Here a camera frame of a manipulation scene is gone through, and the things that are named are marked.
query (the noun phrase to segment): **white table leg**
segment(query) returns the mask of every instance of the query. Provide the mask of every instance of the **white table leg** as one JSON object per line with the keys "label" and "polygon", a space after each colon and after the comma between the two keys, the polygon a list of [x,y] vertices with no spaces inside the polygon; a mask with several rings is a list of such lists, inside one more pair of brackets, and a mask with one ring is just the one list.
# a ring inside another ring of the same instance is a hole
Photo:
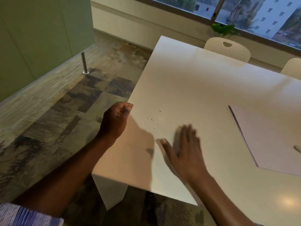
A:
{"label": "white table leg", "polygon": [[123,200],[128,185],[96,175],[92,177],[107,210]]}

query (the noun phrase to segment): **potted plant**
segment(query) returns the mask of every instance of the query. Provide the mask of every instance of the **potted plant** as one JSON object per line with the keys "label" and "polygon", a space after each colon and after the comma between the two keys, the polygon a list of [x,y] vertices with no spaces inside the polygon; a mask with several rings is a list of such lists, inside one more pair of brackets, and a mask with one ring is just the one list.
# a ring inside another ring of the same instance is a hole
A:
{"label": "potted plant", "polygon": [[235,30],[234,24],[221,25],[220,23],[214,23],[211,25],[211,28],[214,32],[217,32],[219,34],[218,37],[222,38],[227,35],[230,35],[227,39],[229,39],[233,35],[240,35],[240,33]]}

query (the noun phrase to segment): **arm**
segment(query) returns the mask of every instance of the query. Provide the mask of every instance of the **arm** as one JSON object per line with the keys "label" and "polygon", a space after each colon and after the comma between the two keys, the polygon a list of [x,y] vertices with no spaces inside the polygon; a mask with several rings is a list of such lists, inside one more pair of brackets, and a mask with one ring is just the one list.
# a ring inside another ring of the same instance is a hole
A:
{"label": "arm", "polygon": [[254,226],[208,173],[200,139],[191,125],[181,129],[178,156],[166,139],[162,139],[161,144],[175,171],[195,191],[218,226]]}
{"label": "arm", "polygon": [[122,134],[133,104],[118,102],[103,115],[97,136],[63,165],[33,185],[13,203],[59,217],[100,157]]}

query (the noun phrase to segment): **window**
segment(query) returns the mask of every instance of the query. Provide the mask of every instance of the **window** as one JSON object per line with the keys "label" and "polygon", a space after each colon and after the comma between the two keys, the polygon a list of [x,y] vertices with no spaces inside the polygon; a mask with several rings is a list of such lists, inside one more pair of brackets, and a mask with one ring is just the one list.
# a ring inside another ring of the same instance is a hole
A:
{"label": "window", "polygon": [[199,7],[200,7],[200,5],[196,4],[194,7],[194,11],[199,11]]}
{"label": "window", "polygon": [[241,32],[243,37],[258,40],[295,55],[300,55],[301,52],[301,0],[223,0],[221,9],[217,9],[220,0],[141,2],[208,26],[212,24],[212,20],[226,25],[234,24],[236,29],[244,31]]}

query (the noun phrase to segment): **person's left hand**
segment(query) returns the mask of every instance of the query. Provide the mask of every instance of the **person's left hand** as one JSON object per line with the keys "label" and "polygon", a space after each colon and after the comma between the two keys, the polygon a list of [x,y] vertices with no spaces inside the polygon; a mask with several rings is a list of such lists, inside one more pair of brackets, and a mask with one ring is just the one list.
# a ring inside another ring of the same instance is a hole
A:
{"label": "person's left hand", "polygon": [[100,130],[96,138],[106,138],[114,141],[123,133],[133,104],[116,102],[103,114]]}

